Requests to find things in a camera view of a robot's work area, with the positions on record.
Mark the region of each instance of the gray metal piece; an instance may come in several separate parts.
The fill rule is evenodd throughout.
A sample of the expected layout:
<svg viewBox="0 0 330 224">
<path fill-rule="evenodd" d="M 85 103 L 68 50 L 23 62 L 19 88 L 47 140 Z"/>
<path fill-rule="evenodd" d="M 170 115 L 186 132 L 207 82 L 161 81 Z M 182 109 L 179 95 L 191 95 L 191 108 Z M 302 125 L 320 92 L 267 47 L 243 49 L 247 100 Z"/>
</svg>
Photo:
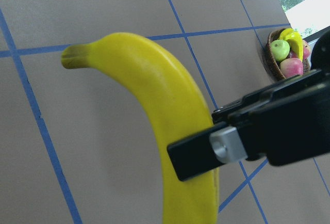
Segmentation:
<svg viewBox="0 0 330 224">
<path fill-rule="evenodd" d="M 228 126 L 216 131 L 209 140 L 217 159 L 222 163 L 237 162 L 248 157 L 235 127 Z"/>
</svg>

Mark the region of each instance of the tiled floor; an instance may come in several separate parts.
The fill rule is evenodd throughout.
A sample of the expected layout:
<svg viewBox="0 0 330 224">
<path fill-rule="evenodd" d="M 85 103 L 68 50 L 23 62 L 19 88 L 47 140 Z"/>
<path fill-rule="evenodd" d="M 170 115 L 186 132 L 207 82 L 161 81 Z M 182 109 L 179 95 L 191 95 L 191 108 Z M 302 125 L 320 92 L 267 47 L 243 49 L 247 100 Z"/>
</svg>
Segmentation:
<svg viewBox="0 0 330 224">
<path fill-rule="evenodd" d="M 277 0 L 0 0 L 0 222 L 161 223 L 155 138 L 138 101 L 68 44 L 147 36 L 189 70 L 212 112 L 271 83 L 260 59 L 289 26 Z M 329 223 L 329 155 L 220 172 L 218 223 Z"/>
</svg>

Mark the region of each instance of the red apple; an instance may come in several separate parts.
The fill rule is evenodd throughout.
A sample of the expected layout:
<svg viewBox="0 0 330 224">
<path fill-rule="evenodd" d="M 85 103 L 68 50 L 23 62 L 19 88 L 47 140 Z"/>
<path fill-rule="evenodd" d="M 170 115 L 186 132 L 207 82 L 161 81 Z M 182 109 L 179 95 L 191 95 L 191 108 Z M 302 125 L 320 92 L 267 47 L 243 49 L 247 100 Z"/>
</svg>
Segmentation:
<svg viewBox="0 0 330 224">
<path fill-rule="evenodd" d="M 288 58 L 282 61 L 279 65 L 282 74 L 285 78 L 289 78 L 295 75 L 303 74 L 303 63 L 298 58 Z"/>
<path fill-rule="evenodd" d="M 287 58 L 298 58 L 298 55 L 294 51 L 290 50 Z"/>
<path fill-rule="evenodd" d="M 309 55 L 311 54 L 311 48 L 310 48 L 308 42 L 306 42 L 305 40 L 303 40 L 303 48 L 304 48 L 303 59 L 307 59 L 309 57 Z"/>
</svg>

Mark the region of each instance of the fruit basket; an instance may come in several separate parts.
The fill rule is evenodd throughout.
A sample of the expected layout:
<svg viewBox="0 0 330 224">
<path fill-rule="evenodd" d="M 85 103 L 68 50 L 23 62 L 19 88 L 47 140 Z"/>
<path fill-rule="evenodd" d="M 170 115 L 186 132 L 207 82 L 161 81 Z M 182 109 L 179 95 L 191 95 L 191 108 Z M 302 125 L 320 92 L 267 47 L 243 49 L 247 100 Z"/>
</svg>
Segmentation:
<svg viewBox="0 0 330 224">
<path fill-rule="evenodd" d="M 272 41 L 277 40 L 279 38 L 279 35 L 283 30 L 284 28 L 270 32 L 270 34 L 268 35 L 267 45 L 265 49 L 265 56 L 262 58 L 263 66 L 265 70 L 275 81 L 280 81 L 282 79 L 285 79 L 285 76 L 280 70 L 279 65 L 275 60 L 274 55 L 271 51 L 271 43 Z M 309 71 L 310 71 L 309 62 L 307 59 L 303 59 L 303 73 L 305 74 Z"/>
</svg>

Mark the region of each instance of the apple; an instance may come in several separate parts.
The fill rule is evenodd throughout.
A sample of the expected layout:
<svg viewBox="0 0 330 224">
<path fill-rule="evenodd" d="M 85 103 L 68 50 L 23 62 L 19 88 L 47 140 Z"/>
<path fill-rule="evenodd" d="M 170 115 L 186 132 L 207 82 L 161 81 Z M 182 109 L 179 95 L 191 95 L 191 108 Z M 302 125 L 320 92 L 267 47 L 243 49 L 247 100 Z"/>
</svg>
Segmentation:
<svg viewBox="0 0 330 224">
<path fill-rule="evenodd" d="M 298 58 L 298 55 L 294 51 L 290 50 L 287 58 Z"/>
<path fill-rule="evenodd" d="M 303 75 L 303 62 L 298 58 L 288 58 L 279 64 L 279 68 L 285 78 L 290 78 L 295 75 Z"/>
<path fill-rule="evenodd" d="M 303 49 L 304 49 L 303 59 L 307 59 L 311 54 L 311 48 L 308 42 L 306 42 L 305 40 L 303 40 Z"/>
<path fill-rule="evenodd" d="M 276 61 L 281 62 L 287 58 L 290 52 L 290 45 L 284 40 L 274 40 L 270 44 L 271 51 Z"/>
</svg>

